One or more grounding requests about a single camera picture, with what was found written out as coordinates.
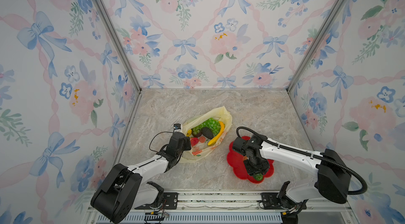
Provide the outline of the green ribbed fruit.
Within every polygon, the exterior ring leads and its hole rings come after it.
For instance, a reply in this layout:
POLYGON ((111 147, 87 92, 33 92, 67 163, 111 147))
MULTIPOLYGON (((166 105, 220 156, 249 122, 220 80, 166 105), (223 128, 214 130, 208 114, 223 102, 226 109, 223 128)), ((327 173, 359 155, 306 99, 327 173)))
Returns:
POLYGON ((252 176, 252 178, 253 178, 256 182, 260 183, 260 182, 262 182, 262 181, 264 180, 264 175, 261 174, 261 173, 259 173, 259 174, 255 174, 254 176, 252 176))

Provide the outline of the red flower-shaped plate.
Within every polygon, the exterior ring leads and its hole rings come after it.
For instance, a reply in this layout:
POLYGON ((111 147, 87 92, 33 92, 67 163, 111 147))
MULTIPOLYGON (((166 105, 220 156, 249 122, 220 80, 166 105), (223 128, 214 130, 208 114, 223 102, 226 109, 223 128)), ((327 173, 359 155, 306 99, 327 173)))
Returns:
MULTIPOLYGON (((249 176, 247 174, 247 171, 243 164, 243 158, 245 156, 262 157, 260 153, 260 149, 262 148, 260 144, 262 142, 263 141, 257 139, 256 136, 253 136, 253 138, 249 136, 242 136, 237 137, 236 140, 229 145, 227 162, 232 167, 236 177, 241 180, 249 180, 251 183, 254 184, 259 184, 252 178, 252 176, 249 176)), ((274 174, 274 161, 270 159, 267 160, 269 161, 269 171, 267 172, 267 174, 264 175, 264 180, 265 178, 270 178, 274 174)))

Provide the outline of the yellow printed plastic bag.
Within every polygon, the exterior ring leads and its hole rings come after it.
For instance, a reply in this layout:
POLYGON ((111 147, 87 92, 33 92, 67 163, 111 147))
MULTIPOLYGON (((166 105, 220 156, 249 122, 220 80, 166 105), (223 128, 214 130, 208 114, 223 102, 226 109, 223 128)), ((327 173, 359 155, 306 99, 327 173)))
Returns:
POLYGON ((222 143, 232 122, 233 118, 224 106, 185 122, 182 132, 190 137, 191 149, 182 154, 181 163, 196 163, 209 156, 222 143))

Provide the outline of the dark avocado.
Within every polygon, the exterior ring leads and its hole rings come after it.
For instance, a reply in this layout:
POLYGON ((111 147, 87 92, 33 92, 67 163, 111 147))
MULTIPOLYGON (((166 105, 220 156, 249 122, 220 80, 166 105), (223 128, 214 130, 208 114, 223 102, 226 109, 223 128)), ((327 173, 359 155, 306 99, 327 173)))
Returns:
POLYGON ((208 127, 204 127, 204 128, 202 128, 201 129, 201 131, 202 131, 202 135, 206 138, 206 139, 213 139, 214 138, 214 133, 213 133, 213 131, 210 129, 210 128, 208 128, 208 127))

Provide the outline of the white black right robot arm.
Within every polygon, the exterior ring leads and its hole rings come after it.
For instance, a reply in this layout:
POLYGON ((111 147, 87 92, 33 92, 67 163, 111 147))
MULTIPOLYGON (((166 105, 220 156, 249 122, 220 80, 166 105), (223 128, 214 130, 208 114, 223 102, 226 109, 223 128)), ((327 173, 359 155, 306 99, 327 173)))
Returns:
POLYGON ((292 208, 309 199, 325 198, 336 204, 345 204, 349 194, 351 174, 333 151, 321 153, 282 145, 263 135, 249 140, 237 137, 232 150, 242 158, 247 175, 264 176, 270 170, 270 160, 282 162, 310 175, 298 182, 287 181, 277 199, 284 208, 292 208))

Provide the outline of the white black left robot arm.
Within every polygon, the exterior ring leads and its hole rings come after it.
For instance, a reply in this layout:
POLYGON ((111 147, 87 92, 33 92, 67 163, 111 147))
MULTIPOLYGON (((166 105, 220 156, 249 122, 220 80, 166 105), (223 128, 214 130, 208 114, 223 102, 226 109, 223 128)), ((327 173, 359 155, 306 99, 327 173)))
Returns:
POLYGON ((90 205, 114 224, 124 220, 130 210, 138 207, 160 209, 164 205, 164 188, 151 178, 163 174, 180 161, 184 151, 192 149, 190 138, 179 131, 171 134, 150 159, 132 165, 113 166, 91 199, 90 205))

